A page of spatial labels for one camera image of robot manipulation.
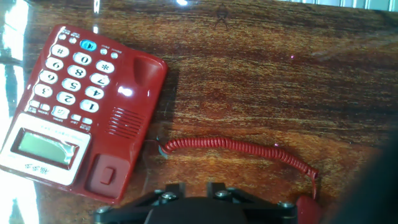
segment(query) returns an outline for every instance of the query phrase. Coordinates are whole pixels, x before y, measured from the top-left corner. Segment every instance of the landline phone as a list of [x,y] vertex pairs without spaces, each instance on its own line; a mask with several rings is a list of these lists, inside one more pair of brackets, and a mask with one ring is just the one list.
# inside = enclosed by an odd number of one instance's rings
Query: landline phone
[[55,26],[16,109],[0,168],[119,203],[166,73],[153,55]]

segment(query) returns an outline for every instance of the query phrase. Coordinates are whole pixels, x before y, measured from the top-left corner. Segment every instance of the red coiled cord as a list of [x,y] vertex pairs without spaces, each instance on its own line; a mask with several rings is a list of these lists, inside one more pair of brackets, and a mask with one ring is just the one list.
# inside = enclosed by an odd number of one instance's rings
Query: red coiled cord
[[209,148],[209,147],[223,147],[230,150],[239,152],[246,152],[252,155],[262,156],[264,158],[279,159],[280,161],[291,165],[298,169],[303,174],[309,176],[312,180],[313,199],[317,197],[317,185],[315,179],[318,177],[318,170],[312,168],[307,163],[301,161],[297,157],[291,155],[283,149],[276,147],[265,147],[248,142],[235,141],[228,138],[181,138],[173,139],[162,146],[159,143],[162,151],[170,154],[172,151],[186,147]]

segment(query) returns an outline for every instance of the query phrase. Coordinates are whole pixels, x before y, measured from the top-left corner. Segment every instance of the glossy tabletop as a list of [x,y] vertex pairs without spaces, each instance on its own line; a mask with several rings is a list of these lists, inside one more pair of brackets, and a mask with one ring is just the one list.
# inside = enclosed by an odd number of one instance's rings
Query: glossy tabletop
[[[398,14],[279,1],[1,1],[4,140],[56,24],[92,30],[169,65],[148,139],[223,136],[283,147],[320,170],[331,208],[379,152],[398,111]],[[122,204],[165,184],[224,182],[271,202],[311,194],[283,165],[224,149],[142,149]],[[0,172],[0,223],[90,223],[104,203]]]

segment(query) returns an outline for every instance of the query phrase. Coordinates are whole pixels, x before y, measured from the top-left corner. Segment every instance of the black mount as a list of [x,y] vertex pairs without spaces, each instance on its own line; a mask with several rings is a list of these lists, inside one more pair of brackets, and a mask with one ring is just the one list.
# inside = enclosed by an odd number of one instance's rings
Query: black mount
[[166,185],[121,208],[101,207],[95,224],[296,224],[297,207],[273,204],[224,183],[208,183],[207,197],[185,197],[185,184]]

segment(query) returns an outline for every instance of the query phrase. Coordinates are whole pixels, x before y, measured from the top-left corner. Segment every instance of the lcd display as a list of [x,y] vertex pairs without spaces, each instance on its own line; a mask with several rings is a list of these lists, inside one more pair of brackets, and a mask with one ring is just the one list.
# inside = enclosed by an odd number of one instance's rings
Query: lcd display
[[25,132],[18,150],[39,156],[54,162],[69,165],[75,153],[75,146],[55,141],[38,134]]

